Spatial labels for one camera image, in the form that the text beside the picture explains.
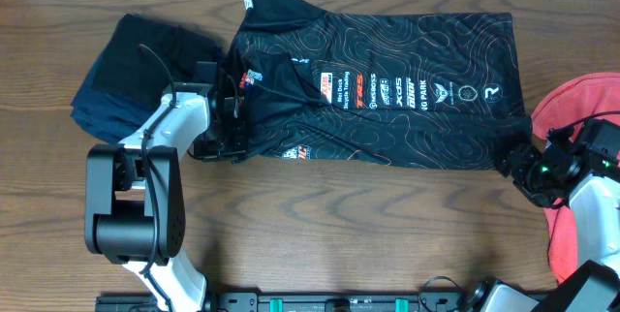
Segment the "black jersey with orange contour lines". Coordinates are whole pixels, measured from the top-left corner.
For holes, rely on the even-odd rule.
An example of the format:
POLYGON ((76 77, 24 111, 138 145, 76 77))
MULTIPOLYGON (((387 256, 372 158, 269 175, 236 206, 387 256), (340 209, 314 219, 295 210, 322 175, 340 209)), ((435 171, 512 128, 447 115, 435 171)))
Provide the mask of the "black jersey with orange contour lines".
POLYGON ((531 137, 508 13, 244 4, 228 62, 250 155, 490 170, 531 137))

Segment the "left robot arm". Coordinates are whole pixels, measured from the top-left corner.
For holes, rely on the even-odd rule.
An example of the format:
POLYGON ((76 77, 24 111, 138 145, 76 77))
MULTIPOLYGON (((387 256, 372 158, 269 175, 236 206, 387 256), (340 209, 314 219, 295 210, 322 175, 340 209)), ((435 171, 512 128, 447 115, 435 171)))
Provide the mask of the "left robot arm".
POLYGON ((190 82, 171 80, 160 106, 133 134, 97 144, 86 161, 87 249, 133 272, 156 311, 209 311, 207 280, 183 246, 186 211, 180 162, 243 160, 233 80, 199 62, 190 82))

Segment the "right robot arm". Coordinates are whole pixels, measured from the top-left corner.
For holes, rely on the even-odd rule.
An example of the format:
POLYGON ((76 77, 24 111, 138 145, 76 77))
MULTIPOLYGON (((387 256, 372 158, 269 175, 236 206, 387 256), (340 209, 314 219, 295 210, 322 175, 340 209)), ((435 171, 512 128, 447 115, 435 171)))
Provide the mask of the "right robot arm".
POLYGON ((533 204, 560 199, 576 223, 579 268, 541 301, 497 283, 474 306, 480 312, 580 312, 619 309, 619 168, 605 150, 550 145, 540 152, 521 145, 500 172, 533 204))

